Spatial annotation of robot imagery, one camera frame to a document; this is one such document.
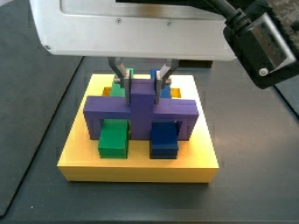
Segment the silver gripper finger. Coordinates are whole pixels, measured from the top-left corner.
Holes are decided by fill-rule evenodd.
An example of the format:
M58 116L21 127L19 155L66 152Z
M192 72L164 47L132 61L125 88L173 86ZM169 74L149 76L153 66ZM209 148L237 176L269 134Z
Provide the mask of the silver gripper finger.
M108 65L116 74L114 83L125 90L125 103L130 103L130 72L122 64L120 57L109 57Z
M166 59L161 69L154 74L154 103L158 103L161 90L172 83L169 77L178 67L177 59Z

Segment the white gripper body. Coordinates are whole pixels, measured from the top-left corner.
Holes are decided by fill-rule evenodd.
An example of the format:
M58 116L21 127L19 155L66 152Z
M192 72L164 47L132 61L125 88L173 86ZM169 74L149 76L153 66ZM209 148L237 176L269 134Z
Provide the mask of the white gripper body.
M116 0L29 0L54 55L230 61L224 18L190 6Z

